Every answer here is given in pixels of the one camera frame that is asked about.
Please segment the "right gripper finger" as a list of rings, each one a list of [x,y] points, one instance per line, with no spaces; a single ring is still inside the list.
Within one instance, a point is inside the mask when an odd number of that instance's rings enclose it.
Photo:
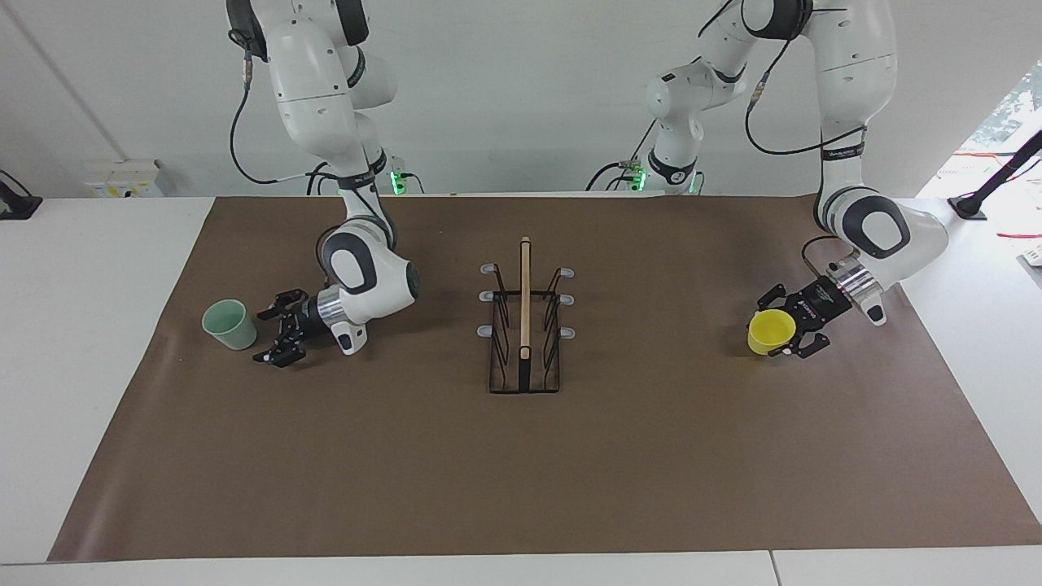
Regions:
[[[296,321],[283,321],[272,344],[263,352],[251,356],[253,362],[286,368],[306,357],[303,331]]]
[[[296,312],[296,308],[302,303],[306,303],[309,299],[309,294],[305,290],[290,290],[283,291],[282,293],[277,293],[272,303],[265,308],[265,310],[256,313],[256,318],[260,321],[269,321],[275,318],[283,318],[286,316],[293,317]]]

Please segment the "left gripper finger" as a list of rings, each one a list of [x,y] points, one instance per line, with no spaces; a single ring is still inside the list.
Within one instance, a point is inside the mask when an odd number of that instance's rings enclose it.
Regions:
[[[801,301],[803,301],[803,292],[791,292],[782,283],[778,283],[759,297],[756,301],[758,312],[778,310],[786,314],[800,314],[803,311],[800,308]]]
[[[782,324],[775,331],[775,338],[780,339],[782,334],[791,336],[786,339],[777,348],[771,349],[771,357],[775,356],[799,356],[800,359],[819,352],[830,345],[830,338],[823,334],[823,324]]]

